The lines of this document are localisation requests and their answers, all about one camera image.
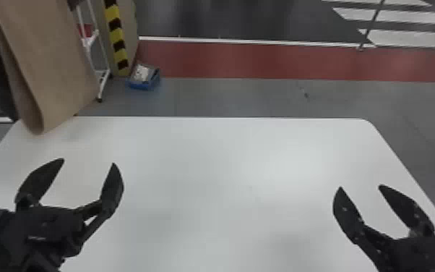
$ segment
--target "brown cardboard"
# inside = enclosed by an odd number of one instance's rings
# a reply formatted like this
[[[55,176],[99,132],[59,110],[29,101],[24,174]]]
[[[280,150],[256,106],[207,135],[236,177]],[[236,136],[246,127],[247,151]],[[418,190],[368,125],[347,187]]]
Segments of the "brown cardboard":
[[[19,115],[35,134],[59,126],[98,94],[65,0],[0,1],[0,52]]]

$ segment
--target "gray floor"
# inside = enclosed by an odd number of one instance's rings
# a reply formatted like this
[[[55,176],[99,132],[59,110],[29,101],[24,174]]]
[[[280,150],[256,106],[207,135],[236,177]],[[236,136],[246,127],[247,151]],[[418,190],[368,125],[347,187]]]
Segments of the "gray floor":
[[[104,96],[80,115],[368,119],[435,203],[435,83],[164,79],[140,92],[115,79]]]

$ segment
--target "white table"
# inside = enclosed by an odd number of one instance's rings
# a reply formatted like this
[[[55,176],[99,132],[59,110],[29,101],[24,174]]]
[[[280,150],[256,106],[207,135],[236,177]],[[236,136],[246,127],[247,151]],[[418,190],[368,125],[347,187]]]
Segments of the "white table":
[[[111,162],[120,208],[62,271],[375,271],[341,232],[343,186],[366,223],[407,229],[377,187],[435,207],[377,130],[358,119],[77,117],[42,137],[16,123],[0,144],[0,207],[30,171],[66,163],[43,198],[76,207],[99,196]]]

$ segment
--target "hazard stripe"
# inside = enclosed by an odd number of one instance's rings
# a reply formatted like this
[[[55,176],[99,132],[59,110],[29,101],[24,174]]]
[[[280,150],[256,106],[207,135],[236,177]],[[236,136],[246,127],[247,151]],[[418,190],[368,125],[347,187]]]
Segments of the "hazard stripe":
[[[110,31],[110,42],[113,46],[113,58],[118,67],[118,75],[129,75],[129,60],[126,52],[120,10],[116,0],[105,0],[105,18]]]

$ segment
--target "black object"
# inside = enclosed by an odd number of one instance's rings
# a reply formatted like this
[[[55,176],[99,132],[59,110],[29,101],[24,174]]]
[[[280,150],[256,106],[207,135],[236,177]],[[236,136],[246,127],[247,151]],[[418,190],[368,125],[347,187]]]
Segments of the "black object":
[[[373,17],[371,18],[371,21],[368,23],[368,27],[366,28],[366,32],[364,33],[364,39],[361,41],[361,44],[358,46],[358,51],[364,50],[364,44],[369,42],[368,36],[371,32],[371,29],[373,29],[374,23],[378,19],[378,15],[380,11],[383,9],[385,0],[379,0],[378,7],[376,8],[376,11],[373,14]]]
[[[354,203],[342,189],[336,192],[333,211],[340,228],[358,245],[380,272],[435,272],[435,226],[418,204],[392,188],[379,186],[391,209],[410,229],[393,239],[365,225]]]
[[[0,209],[0,272],[59,271],[118,207],[124,186],[115,164],[99,200],[76,209],[42,206],[39,201],[63,163],[57,159],[29,175],[15,197],[15,212]]]

